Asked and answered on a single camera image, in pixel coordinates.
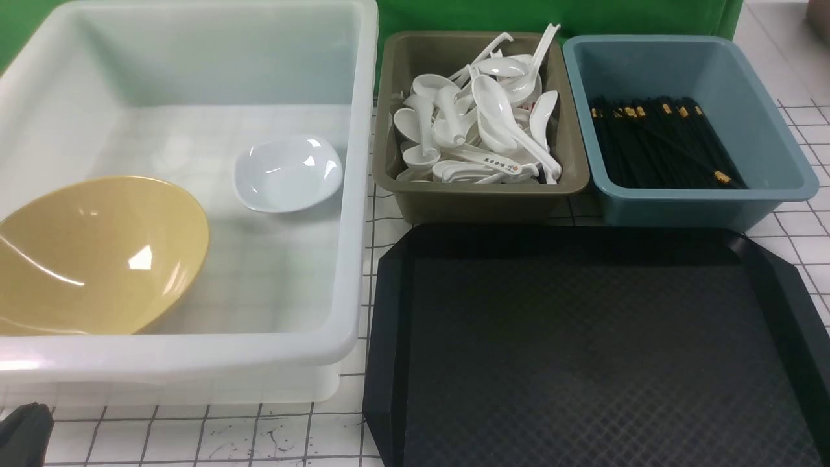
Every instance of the brown plastic tray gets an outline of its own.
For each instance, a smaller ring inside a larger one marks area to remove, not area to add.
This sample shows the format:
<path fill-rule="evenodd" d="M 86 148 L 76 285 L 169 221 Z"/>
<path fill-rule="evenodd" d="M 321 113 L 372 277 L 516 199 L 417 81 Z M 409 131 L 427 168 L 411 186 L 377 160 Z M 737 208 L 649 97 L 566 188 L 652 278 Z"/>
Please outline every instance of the brown plastic tray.
<path fill-rule="evenodd" d="M 429 222 L 541 222 L 566 196 L 585 189 L 590 178 L 588 158 L 576 115 L 574 95 L 557 43 L 542 64 L 545 91 L 559 92 L 559 105 L 548 125 L 548 141 L 562 165 L 557 185 L 441 184 L 399 182 L 404 169 L 392 115 L 403 107 L 415 76 L 449 76 L 476 58 L 498 32 L 400 32 L 386 41 L 378 91 L 374 133 L 373 176 L 379 187 L 392 192 L 403 218 L 411 224 Z M 540 34 L 511 33 L 502 42 L 505 55 L 532 54 Z"/>

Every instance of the container rim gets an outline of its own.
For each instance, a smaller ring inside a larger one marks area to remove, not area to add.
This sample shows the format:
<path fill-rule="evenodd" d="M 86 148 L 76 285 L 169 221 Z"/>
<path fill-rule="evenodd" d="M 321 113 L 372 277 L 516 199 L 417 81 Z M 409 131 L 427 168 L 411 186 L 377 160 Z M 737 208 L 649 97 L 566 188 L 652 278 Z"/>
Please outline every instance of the container rim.
<path fill-rule="evenodd" d="M 790 159 L 798 167 L 802 177 L 802 184 L 799 187 L 787 189 L 634 189 L 624 188 L 613 183 L 608 178 L 605 170 L 605 163 L 599 149 L 596 130 L 593 128 L 590 113 L 588 112 L 588 95 L 582 82 L 582 73 L 577 66 L 576 48 L 584 42 L 709 42 L 726 47 L 738 63 L 740 70 L 746 75 L 753 92 L 761 100 L 761 105 L 766 113 L 773 119 L 776 129 L 784 135 L 784 143 Z M 712 36 L 668 36 L 668 35 L 639 35 L 639 34 L 618 34 L 618 35 L 587 35 L 572 37 L 562 47 L 565 58 L 565 67 L 568 70 L 568 77 L 571 82 L 571 89 L 576 102 L 577 117 L 582 127 L 582 137 L 585 144 L 585 152 L 588 155 L 588 163 L 591 166 L 591 175 L 594 184 L 604 194 L 615 199 L 653 199 L 666 201 L 804 201 L 811 199 L 818 192 L 818 178 L 803 156 L 801 148 L 790 133 L 784 120 L 781 118 L 778 109 L 775 107 L 772 97 L 761 83 L 746 56 L 731 41 L 721 37 Z"/>

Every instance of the blue plastic container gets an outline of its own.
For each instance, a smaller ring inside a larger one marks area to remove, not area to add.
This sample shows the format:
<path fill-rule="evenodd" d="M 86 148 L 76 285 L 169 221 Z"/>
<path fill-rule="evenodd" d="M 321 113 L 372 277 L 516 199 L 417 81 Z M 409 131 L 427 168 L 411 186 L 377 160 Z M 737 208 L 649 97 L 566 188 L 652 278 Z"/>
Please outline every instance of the blue plastic container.
<path fill-rule="evenodd" d="M 818 180 L 772 98 L 732 42 L 698 36 L 580 36 L 564 45 L 579 124 L 606 224 L 743 232 Z M 630 189 L 608 179 L 588 101 L 692 97 L 748 189 Z"/>

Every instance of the plastic bin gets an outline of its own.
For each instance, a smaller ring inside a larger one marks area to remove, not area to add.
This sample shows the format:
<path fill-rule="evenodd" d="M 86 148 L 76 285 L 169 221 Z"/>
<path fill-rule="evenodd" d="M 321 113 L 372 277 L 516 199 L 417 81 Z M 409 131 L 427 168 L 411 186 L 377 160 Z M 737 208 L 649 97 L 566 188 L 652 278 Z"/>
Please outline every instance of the plastic bin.
<path fill-rule="evenodd" d="M 374 134 L 374 181 L 395 194 L 403 218 L 426 222 L 534 222 L 544 221 L 557 203 L 588 184 L 588 160 L 579 133 L 574 99 L 565 72 L 562 50 L 554 43 L 542 66 L 544 90 L 559 91 L 559 105 L 548 126 L 548 141 L 563 167 L 557 185 L 440 184 L 399 182 L 405 168 L 402 142 L 392 115 L 403 106 L 413 78 L 423 73 L 444 76 L 473 60 L 496 32 L 401 32 L 384 48 Z M 540 34 L 511 34 L 503 42 L 505 55 L 533 53 Z"/>
<path fill-rule="evenodd" d="M 772 98 L 732 42 L 697 36 L 583 36 L 564 45 L 593 182 L 606 224 L 722 227 L 743 232 L 818 180 Z M 690 96 L 748 189 L 629 189 L 608 179 L 588 101 Z"/>
<path fill-rule="evenodd" d="M 7 405 L 334 394 L 358 338 L 377 14 L 373 0 L 101 0 L 49 16 L 0 76 L 0 219 L 63 185 L 145 175 L 198 199 L 211 245 L 153 334 L 0 337 Z M 342 190 L 299 213 L 246 209 L 235 157 L 291 133 L 332 144 Z"/>

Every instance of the black plastic tray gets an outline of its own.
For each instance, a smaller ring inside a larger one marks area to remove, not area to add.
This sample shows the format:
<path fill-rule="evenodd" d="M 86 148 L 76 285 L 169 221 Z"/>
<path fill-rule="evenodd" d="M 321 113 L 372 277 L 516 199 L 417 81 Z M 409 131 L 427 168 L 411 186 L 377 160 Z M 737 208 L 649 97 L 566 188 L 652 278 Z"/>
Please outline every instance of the black plastic tray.
<path fill-rule="evenodd" d="M 738 234 L 424 225 L 377 289 L 387 467 L 830 465 L 830 339 Z"/>

